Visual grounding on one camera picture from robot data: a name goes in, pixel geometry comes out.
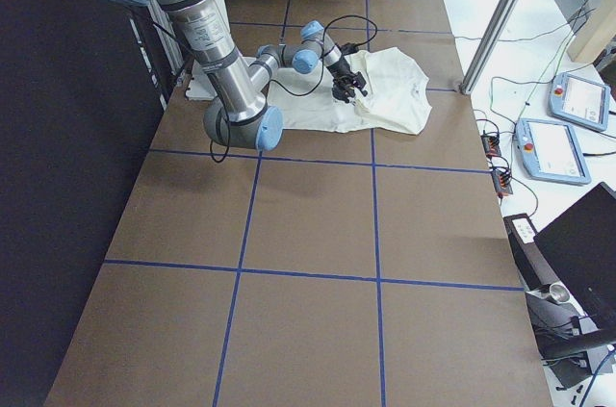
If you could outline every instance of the metal cylinder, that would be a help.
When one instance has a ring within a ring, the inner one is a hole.
[[[469,65],[469,69],[460,85],[460,91],[463,94],[470,94],[477,81],[479,80],[479,76],[483,71],[483,68],[488,62],[494,47],[501,36],[502,30],[504,29],[509,16],[513,12],[513,9],[518,0],[500,0],[497,5],[494,14],[492,15],[492,19],[488,24],[488,28],[479,43],[475,56]]]
[[[572,337],[561,343],[548,344],[540,348],[544,359],[554,360],[572,356],[594,347],[616,343],[616,328],[606,328]]]
[[[278,60],[271,54],[263,54],[248,67],[248,75],[255,89],[262,90],[271,80],[271,77],[280,68]]]
[[[201,0],[167,12],[178,24],[207,73],[229,119],[251,119],[266,107],[266,99],[248,75],[248,65],[235,46],[216,0]]]

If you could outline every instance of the label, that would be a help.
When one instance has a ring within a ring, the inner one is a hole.
[[[524,243],[533,243],[535,242],[535,231],[532,229],[532,226],[528,222],[528,219],[525,217],[521,217],[513,220],[513,227],[516,228],[520,239]]]
[[[194,22],[183,24],[183,27],[186,39],[197,51],[211,48],[226,36],[224,26],[215,12],[206,14]]]

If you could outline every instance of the black cable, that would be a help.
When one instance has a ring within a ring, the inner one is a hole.
[[[528,217],[535,216],[535,214],[537,213],[537,210],[539,210],[539,197],[537,196],[537,194],[535,193],[535,191],[533,189],[531,189],[527,184],[525,184],[522,181],[520,181],[518,178],[514,178],[512,176],[511,179],[513,179],[517,183],[520,183],[522,186],[527,188],[530,191],[530,193],[532,193],[532,196],[535,198],[535,209],[532,211],[532,213],[530,215],[528,215]]]
[[[167,35],[169,38],[173,39],[177,44],[179,44],[180,46],[182,46],[184,49],[186,49],[189,53],[191,53],[194,57],[196,57],[194,51],[192,48],[190,48],[184,41],[182,41],[180,38],[178,38],[176,35],[174,35],[172,32],[170,32],[169,30],[167,30],[165,27],[163,27],[161,24],[159,24],[158,22],[156,22],[154,19],[152,19],[151,17],[147,17],[145,15],[141,15],[139,13],[137,13],[133,8],[131,8],[130,6],[124,6],[124,8],[126,8],[134,17],[138,17],[141,20],[145,20],[146,22],[149,22],[150,24],[152,24],[154,27],[156,27],[157,29],[159,29],[161,32],[163,32],[165,35]]]
[[[575,318],[577,318],[577,320],[582,320],[583,318],[591,318],[590,316],[574,316]],[[567,325],[573,325],[573,323],[569,320],[568,322],[565,323],[561,323],[560,325],[554,325],[552,327],[548,327],[548,328],[561,328],[561,327],[565,327]]]
[[[320,55],[320,58],[323,55],[322,49],[323,49],[323,44],[325,42],[325,34],[327,33],[327,30],[333,24],[335,24],[336,22],[338,22],[340,20],[343,20],[343,19],[353,19],[353,18],[354,19],[365,20],[366,22],[368,22],[369,24],[371,24],[374,27],[374,33],[371,36],[369,36],[366,41],[363,41],[361,43],[353,43],[355,47],[359,47],[359,46],[363,46],[364,44],[368,44],[368,43],[370,43],[374,39],[374,37],[376,37],[376,34],[378,33],[378,26],[372,20],[368,19],[367,17],[364,17],[363,15],[357,15],[357,14],[341,15],[340,17],[336,17],[335,19],[330,20],[329,23],[323,29],[323,35],[322,35],[322,38],[321,38],[321,55]],[[325,73],[325,63],[323,62],[323,60],[321,60],[321,76],[320,76],[319,80],[317,81],[317,84],[314,85],[309,91],[306,91],[306,92],[303,92],[303,93],[292,92],[290,89],[286,88],[282,83],[280,83],[278,80],[271,79],[269,81],[271,83],[275,83],[276,85],[278,85],[280,88],[282,88],[284,91],[289,93],[291,96],[303,97],[303,96],[307,96],[309,94],[312,94],[321,85],[324,73]]]
[[[583,155],[584,157],[606,157],[608,155],[616,155],[616,150],[614,150],[613,152],[605,152],[603,154],[588,154],[584,152],[581,155]]]
[[[226,121],[226,125],[227,125],[227,142],[226,142],[226,148],[224,149],[224,153],[222,154],[222,157],[217,159],[214,156],[214,140],[210,140],[210,157],[212,158],[212,160],[216,164],[221,164],[222,162],[225,161],[225,159],[227,158],[227,155],[229,155],[229,149],[231,148],[231,145],[230,145],[230,142],[231,142],[231,120],[229,119],[229,111],[227,111],[227,106],[224,105],[224,101],[222,99],[220,99],[220,104],[222,104],[222,109],[224,110],[224,117],[225,117],[225,121]]]
[[[555,59],[555,56],[554,56],[554,57],[550,60],[550,64],[553,62],[553,60],[554,60],[554,59]],[[580,67],[572,68],[572,69],[569,69],[569,70],[563,70],[562,72],[558,72],[558,73],[554,74],[554,75],[550,78],[550,80],[548,80],[548,81],[546,81],[546,82],[535,82],[535,81],[530,81],[530,82],[517,82],[517,81],[515,81],[515,80],[511,80],[511,79],[509,79],[509,78],[505,78],[505,77],[501,77],[501,76],[492,77],[492,79],[490,80],[490,89],[489,89],[489,94],[490,94],[490,111],[491,111],[492,113],[494,113],[494,114],[496,114],[496,115],[498,115],[498,116],[500,116],[500,117],[504,118],[505,120],[507,120],[507,121],[511,122],[511,123],[513,124],[513,126],[515,126],[515,125],[516,125],[516,123],[517,123],[517,120],[512,120],[512,119],[511,119],[511,118],[509,118],[508,116],[505,116],[505,115],[503,115],[503,114],[500,114],[500,113],[498,113],[498,112],[494,109],[493,104],[494,104],[494,81],[495,81],[495,80],[503,80],[504,82],[512,83],[512,84],[514,84],[514,85],[521,85],[521,86],[523,86],[523,85],[549,85],[549,84],[551,84],[551,83],[554,81],[554,79],[556,78],[556,76],[557,76],[557,75],[559,75],[560,73],[571,73],[571,72],[575,72],[576,70],[582,70],[583,68],[586,68],[586,67],[588,67],[588,66],[590,66],[590,65],[592,65],[592,63],[589,63],[589,64],[584,64],[584,65],[581,65]],[[529,101],[526,101],[526,102],[525,102],[524,107],[523,107],[523,108],[522,108],[522,110],[520,111],[520,115],[518,116],[518,119],[522,116],[522,113],[524,112],[524,109],[525,109],[527,106],[529,106],[529,105],[530,105],[530,102],[529,102]],[[608,136],[608,137],[610,137],[610,138],[616,138],[616,137],[613,137],[613,136],[610,136],[610,135],[605,135],[605,134],[603,134],[603,135],[604,135],[604,136]]]
[[[597,380],[597,376],[599,375],[599,372],[601,371],[601,369],[605,365],[605,363],[614,355],[614,353],[616,353],[616,349],[612,349],[607,354],[605,354],[605,357],[603,357],[603,360],[599,363],[599,365],[597,366],[597,369],[593,373],[593,376],[590,379],[590,383],[588,383],[588,388],[586,388],[586,392],[584,393],[584,397],[579,402],[579,406],[578,407],[584,407],[584,402],[586,401],[586,397],[588,397],[588,395],[590,394],[590,390],[593,387],[593,385],[595,384],[595,380]]]
[[[176,86],[177,85],[177,81],[180,78],[180,75],[182,75],[182,72],[184,71],[184,69],[188,66],[188,64],[194,59],[192,54],[188,54],[186,56],[186,59],[182,62],[182,65],[180,65],[180,68],[177,69],[177,72],[175,72],[175,75],[173,75],[173,78],[171,79],[171,84]]]

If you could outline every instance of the black device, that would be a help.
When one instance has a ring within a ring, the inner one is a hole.
[[[597,326],[616,327],[616,192],[598,184],[535,243]]]
[[[569,303],[526,294],[537,345],[564,387],[601,366],[616,343],[616,192],[600,183],[537,233],[526,215],[504,219],[516,265],[530,290],[562,281],[589,317]],[[611,372],[603,365],[599,373]]]

